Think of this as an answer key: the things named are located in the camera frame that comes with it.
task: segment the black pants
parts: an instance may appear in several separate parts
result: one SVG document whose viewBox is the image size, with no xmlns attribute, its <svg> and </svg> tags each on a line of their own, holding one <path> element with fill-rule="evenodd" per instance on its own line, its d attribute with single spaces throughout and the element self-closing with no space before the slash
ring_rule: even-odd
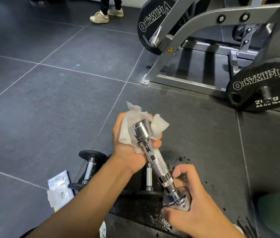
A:
<svg viewBox="0 0 280 238">
<path fill-rule="evenodd" d="M 100 0 L 100 10 L 104 15 L 107 15 L 109 8 L 109 0 Z M 117 10 L 121 9 L 121 0 L 115 0 L 115 8 Z"/>
</svg>

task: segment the gym machine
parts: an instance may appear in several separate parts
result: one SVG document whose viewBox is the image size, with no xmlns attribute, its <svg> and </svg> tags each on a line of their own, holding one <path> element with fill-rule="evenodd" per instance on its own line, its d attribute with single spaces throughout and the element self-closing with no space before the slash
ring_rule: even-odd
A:
<svg viewBox="0 0 280 238">
<path fill-rule="evenodd" d="M 142 84 L 168 86 L 226 98 L 241 111 L 280 111 L 280 4 L 262 5 L 252 0 L 248 7 L 222 8 L 196 15 L 200 0 L 149 0 L 140 11 L 138 36 L 144 47 L 159 55 Z M 259 51 L 249 50 L 255 25 L 272 23 L 273 29 Z M 239 48 L 196 41 L 190 35 L 209 26 L 243 26 Z M 180 48 L 227 55 L 230 81 L 226 88 L 161 75 L 161 69 Z M 247 63 L 241 66 L 239 61 Z"/>
</svg>

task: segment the beige sneaker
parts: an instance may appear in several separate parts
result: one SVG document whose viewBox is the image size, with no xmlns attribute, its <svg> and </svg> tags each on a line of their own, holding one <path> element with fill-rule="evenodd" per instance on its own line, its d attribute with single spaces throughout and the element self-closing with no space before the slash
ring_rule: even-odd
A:
<svg viewBox="0 0 280 238">
<path fill-rule="evenodd" d="M 109 17 L 108 15 L 105 16 L 102 11 L 96 12 L 95 15 L 91 16 L 89 18 L 91 21 L 95 23 L 108 23 L 109 22 Z"/>
<path fill-rule="evenodd" d="M 112 9 L 108 10 L 108 15 L 123 17 L 122 8 L 117 10 L 115 7 L 113 7 Z"/>
</svg>

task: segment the hand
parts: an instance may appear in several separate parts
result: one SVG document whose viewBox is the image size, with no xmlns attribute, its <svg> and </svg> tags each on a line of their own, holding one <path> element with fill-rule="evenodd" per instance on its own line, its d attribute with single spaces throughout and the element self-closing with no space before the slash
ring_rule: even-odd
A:
<svg viewBox="0 0 280 238">
<path fill-rule="evenodd" d="M 185 186 L 189 189 L 192 196 L 190 211 L 163 208 L 162 217 L 174 228 L 194 238 L 245 238 L 205 191 L 194 165 L 176 166 L 172 176 L 177 178 L 181 174 L 186 174 L 187 182 L 174 179 L 174 183 L 177 187 Z"/>
<path fill-rule="evenodd" d="M 130 168 L 132 173 L 138 172 L 147 163 L 147 158 L 144 154 L 137 154 L 131 144 L 123 144 L 119 142 L 119 134 L 121 129 L 122 119 L 126 113 L 119 114 L 115 126 L 112 130 L 114 141 L 114 153 L 112 156 L 117 156 L 124 160 L 124 163 Z M 160 148 L 162 133 L 157 140 L 152 140 L 153 148 Z"/>
</svg>

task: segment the white paper towel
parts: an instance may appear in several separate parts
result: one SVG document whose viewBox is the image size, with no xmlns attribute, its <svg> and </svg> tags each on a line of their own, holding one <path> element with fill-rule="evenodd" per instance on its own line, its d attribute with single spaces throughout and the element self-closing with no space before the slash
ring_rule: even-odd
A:
<svg viewBox="0 0 280 238">
<path fill-rule="evenodd" d="M 169 124 L 160 117 L 159 114 L 154 115 L 153 118 L 148 114 L 148 112 L 142 112 L 140 106 L 132 105 L 131 103 L 127 102 L 128 108 L 130 111 L 126 113 L 122 120 L 120 135 L 119 135 L 119 142 L 124 144 L 132 144 L 131 138 L 128 132 L 128 128 L 134 125 L 135 123 L 145 119 L 151 122 L 151 129 L 153 132 L 152 138 L 158 139 L 159 134 L 163 132 Z M 143 149 L 138 145 L 134 145 L 135 152 L 138 154 L 144 153 Z M 154 150 L 154 152 L 161 156 L 158 149 Z"/>
</svg>

